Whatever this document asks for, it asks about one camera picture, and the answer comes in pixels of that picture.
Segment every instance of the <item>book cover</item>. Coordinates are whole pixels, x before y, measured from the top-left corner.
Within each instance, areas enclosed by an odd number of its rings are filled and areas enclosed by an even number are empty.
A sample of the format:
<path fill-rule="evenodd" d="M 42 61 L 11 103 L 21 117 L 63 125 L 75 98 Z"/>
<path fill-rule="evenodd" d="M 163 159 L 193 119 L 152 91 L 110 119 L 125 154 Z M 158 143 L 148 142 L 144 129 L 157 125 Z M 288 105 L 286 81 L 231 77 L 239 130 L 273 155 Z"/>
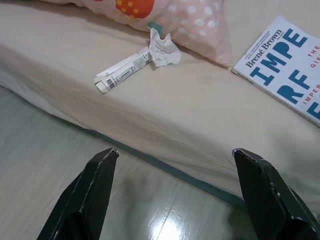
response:
<path fill-rule="evenodd" d="M 320 39 L 282 16 L 231 70 L 320 127 Z"/>

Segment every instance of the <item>bed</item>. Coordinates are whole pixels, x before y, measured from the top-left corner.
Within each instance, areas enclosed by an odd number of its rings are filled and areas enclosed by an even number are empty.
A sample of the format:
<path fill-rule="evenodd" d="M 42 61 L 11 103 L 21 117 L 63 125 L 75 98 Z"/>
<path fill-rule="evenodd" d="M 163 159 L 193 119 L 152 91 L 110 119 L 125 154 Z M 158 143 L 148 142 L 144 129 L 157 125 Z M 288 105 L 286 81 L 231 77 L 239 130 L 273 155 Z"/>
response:
<path fill-rule="evenodd" d="M 277 15 L 320 37 L 318 0 L 226 0 L 233 64 Z M 228 69 L 183 48 L 180 64 L 147 65 L 109 93 L 97 73 L 149 35 L 75 5 L 0 1 L 0 85 L 233 196 L 232 149 L 274 165 L 320 213 L 320 129 Z"/>

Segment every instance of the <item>polka dot pillowcase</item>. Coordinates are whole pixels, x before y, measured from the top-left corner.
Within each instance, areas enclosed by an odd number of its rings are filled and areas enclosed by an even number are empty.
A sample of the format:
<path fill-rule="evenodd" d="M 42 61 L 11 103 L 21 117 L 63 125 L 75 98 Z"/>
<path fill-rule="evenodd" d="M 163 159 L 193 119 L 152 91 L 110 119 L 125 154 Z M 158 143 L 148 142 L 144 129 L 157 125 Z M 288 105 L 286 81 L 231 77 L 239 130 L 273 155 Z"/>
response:
<path fill-rule="evenodd" d="M 161 35 L 171 33 L 172 40 L 221 65 L 231 64 L 231 45 L 224 0 L 45 0 L 75 3 L 117 22 Z"/>

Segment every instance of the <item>floor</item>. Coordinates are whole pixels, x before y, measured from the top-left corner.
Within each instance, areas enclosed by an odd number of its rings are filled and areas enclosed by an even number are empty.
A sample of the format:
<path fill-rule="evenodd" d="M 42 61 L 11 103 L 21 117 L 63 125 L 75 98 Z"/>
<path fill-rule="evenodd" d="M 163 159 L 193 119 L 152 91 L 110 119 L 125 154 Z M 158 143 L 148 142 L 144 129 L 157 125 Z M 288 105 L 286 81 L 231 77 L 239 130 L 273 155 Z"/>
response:
<path fill-rule="evenodd" d="M 254 240 L 242 210 L 0 87 L 0 238 L 34 240 L 98 152 L 120 152 L 101 240 Z"/>

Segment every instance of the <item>crumpled tissue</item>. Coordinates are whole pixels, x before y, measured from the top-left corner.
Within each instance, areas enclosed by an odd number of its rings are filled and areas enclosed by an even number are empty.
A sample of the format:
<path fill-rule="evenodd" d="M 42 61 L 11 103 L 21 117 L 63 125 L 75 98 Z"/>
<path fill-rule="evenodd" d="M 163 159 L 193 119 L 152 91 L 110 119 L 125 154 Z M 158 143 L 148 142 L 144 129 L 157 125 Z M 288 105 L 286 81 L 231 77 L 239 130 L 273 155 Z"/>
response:
<path fill-rule="evenodd" d="M 171 34 L 168 33 L 161 39 L 155 28 L 150 29 L 149 53 L 156 67 L 178 64 L 182 57 L 180 50 L 171 40 Z"/>

